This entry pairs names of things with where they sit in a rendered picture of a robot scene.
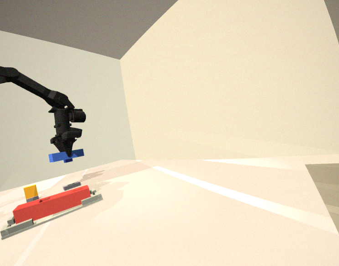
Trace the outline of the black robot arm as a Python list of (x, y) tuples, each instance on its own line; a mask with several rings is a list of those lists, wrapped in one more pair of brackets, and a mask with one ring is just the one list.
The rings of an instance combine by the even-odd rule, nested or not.
[[(54, 113), (55, 123), (61, 121), (85, 122), (86, 114), (82, 109), (74, 109), (74, 105), (69, 101), (65, 94), (58, 91), (50, 90), (45, 86), (30, 79), (20, 73), (13, 67), (0, 66), (0, 84), (12, 82), (26, 89), (27, 91), (44, 99), (52, 109), (49, 113)], [(67, 106), (65, 108), (65, 106)]]

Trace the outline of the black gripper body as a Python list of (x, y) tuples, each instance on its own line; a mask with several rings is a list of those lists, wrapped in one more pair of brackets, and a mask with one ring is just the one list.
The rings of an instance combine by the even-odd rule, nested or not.
[(69, 121), (56, 122), (54, 128), (56, 128), (56, 135), (50, 139), (51, 144), (60, 143), (63, 140), (73, 140), (75, 138), (80, 138), (79, 131), (70, 131), (70, 126), (72, 126)]

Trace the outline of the orange rectangular block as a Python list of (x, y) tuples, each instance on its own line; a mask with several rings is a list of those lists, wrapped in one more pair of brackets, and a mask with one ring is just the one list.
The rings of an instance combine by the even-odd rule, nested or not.
[(32, 186), (24, 187), (23, 189), (24, 189), (26, 199), (38, 196), (36, 184)]

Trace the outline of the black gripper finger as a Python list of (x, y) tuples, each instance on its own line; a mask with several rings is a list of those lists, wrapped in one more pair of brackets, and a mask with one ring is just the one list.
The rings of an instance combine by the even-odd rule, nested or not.
[(73, 139), (73, 140), (63, 140), (60, 141), (61, 145), (63, 146), (66, 154), (68, 157), (71, 156), (72, 153), (72, 147), (73, 147), (73, 143), (76, 141), (77, 139)]
[(54, 143), (54, 145), (56, 146), (56, 148), (61, 152), (65, 152), (63, 146), (61, 145), (61, 143)]

